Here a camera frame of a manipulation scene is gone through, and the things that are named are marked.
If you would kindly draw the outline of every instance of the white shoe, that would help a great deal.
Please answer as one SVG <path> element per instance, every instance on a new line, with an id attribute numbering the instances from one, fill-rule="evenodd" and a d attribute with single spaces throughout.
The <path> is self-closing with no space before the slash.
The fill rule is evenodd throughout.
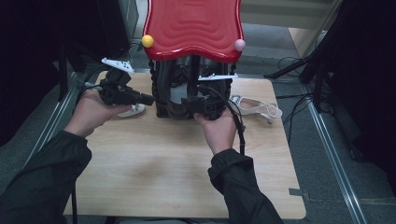
<path id="1" fill-rule="evenodd" d="M 145 109 L 146 109 L 145 105 L 136 104 L 136 105 L 132 105 L 132 108 L 129 111 L 120 113 L 117 116 L 120 118 L 127 118 L 136 114 L 140 114 L 143 111 L 145 111 Z"/>
<path id="2" fill-rule="evenodd" d="M 272 123 L 273 119 L 282 117 L 282 110 L 276 104 L 251 100 L 240 95 L 232 95 L 230 100 L 234 102 L 234 104 L 230 104 L 233 111 L 241 113 L 241 115 L 260 114 L 267 118 L 270 123 Z"/>

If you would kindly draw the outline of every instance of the red tray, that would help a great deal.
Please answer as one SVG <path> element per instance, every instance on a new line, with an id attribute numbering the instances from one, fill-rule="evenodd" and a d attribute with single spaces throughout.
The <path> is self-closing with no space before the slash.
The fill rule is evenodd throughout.
<path id="1" fill-rule="evenodd" d="M 148 0 L 143 35 L 154 44 L 145 51 L 155 61 L 199 55 L 236 63 L 234 42 L 244 38 L 239 8 L 240 0 Z"/>

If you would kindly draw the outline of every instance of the person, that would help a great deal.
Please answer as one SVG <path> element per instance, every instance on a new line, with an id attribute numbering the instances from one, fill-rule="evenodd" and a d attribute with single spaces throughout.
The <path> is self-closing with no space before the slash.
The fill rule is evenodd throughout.
<path id="1" fill-rule="evenodd" d="M 0 196 L 0 223 L 67 223 L 63 216 L 76 180 L 92 158 L 88 135 L 130 105 L 105 105 L 97 91 L 85 91 L 66 127 L 48 141 L 17 173 Z M 194 118 L 203 127 L 213 152 L 208 169 L 212 185 L 224 195 L 230 223 L 283 223 L 257 185 L 253 159 L 233 149 L 236 133 L 231 112 L 209 120 Z"/>

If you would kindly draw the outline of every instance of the ball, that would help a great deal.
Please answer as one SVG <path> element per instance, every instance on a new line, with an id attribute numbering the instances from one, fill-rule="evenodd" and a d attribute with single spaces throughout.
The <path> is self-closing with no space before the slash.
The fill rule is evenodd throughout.
<path id="1" fill-rule="evenodd" d="M 142 44 L 145 48 L 151 48 L 154 44 L 154 39 L 151 35 L 143 35 L 142 37 Z"/>
<path id="2" fill-rule="evenodd" d="M 244 48 L 245 48 L 246 45 L 247 45 L 247 44 L 245 43 L 245 40 L 243 40 L 243 39 L 237 39 L 237 40 L 235 40 L 235 42 L 233 43 L 233 46 L 235 47 L 235 49 L 236 49 L 237 51 L 242 51 L 242 50 L 244 50 Z"/>

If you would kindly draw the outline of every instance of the black jacket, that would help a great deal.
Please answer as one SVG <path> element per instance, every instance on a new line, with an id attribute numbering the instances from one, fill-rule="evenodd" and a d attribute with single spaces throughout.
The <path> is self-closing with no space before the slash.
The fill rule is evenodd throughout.
<path id="1" fill-rule="evenodd" d="M 91 157 L 86 139 L 60 131 L 0 196 L 0 224 L 65 223 L 67 200 Z M 213 157 L 208 172 L 213 186 L 224 195 L 230 223 L 282 223 L 257 186 L 253 159 L 230 148 Z"/>

